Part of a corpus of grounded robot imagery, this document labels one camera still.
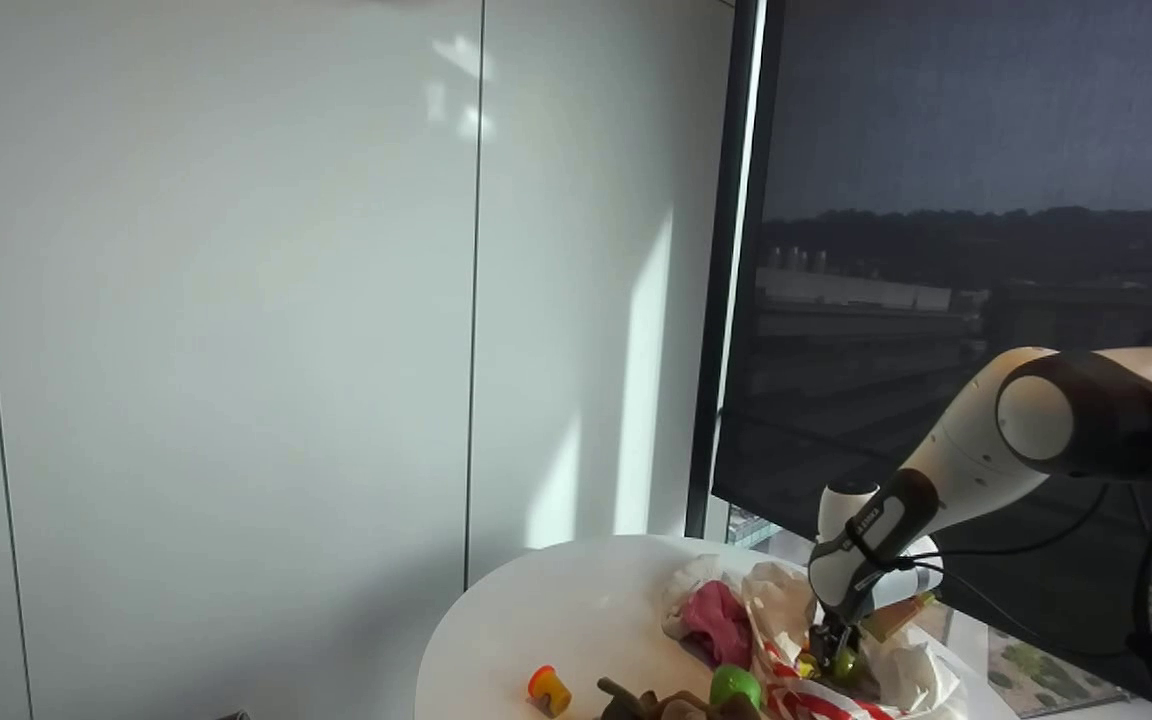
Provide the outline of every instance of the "white round table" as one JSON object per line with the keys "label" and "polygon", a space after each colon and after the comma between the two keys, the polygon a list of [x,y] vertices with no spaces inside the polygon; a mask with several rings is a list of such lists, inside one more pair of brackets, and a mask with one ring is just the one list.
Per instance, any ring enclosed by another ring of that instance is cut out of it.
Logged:
{"label": "white round table", "polygon": [[[606,537],[526,551],[470,585],[432,633],[415,676],[415,720],[539,720],[523,685],[553,663],[571,686],[568,720],[594,720],[600,676],[628,690],[706,694],[706,667],[665,636],[669,578],[713,557],[749,570],[759,551],[728,543]],[[979,670],[934,644],[964,681],[967,714],[1014,720]]]}

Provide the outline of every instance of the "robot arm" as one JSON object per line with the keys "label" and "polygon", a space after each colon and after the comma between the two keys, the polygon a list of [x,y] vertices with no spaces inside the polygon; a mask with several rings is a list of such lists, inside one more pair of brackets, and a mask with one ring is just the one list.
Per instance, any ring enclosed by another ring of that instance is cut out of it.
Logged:
{"label": "robot arm", "polygon": [[911,538],[1014,504],[1051,472],[1152,481],[1152,347],[1010,347],[984,363],[901,472],[815,538],[815,661],[836,661]]}

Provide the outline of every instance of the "table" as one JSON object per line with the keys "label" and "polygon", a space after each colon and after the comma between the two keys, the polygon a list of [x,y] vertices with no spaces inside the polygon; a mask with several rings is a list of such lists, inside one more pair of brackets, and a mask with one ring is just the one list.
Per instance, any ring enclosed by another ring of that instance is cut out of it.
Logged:
{"label": "table", "polygon": [[[594,690],[600,676],[631,690],[706,694],[706,667],[665,636],[669,574],[700,557],[730,570],[766,561],[728,543],[606,537],[496,566],[432,633],[415,676],[415,720],[537,720],[523,685],[539,663],[556,663],[571,686],[571,720],[600,714],[606,701]],[[973,720],[1014,720],[976,667],[934,649],[964,681]]]}

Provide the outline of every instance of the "sky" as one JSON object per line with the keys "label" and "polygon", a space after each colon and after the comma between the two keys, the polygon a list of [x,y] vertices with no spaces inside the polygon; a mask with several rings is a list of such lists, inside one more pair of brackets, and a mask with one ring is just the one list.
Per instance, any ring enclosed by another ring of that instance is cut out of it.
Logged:
{"label": "sky", "polygon": [[1152,0],[786,0],[766,216],[1152,206]]}

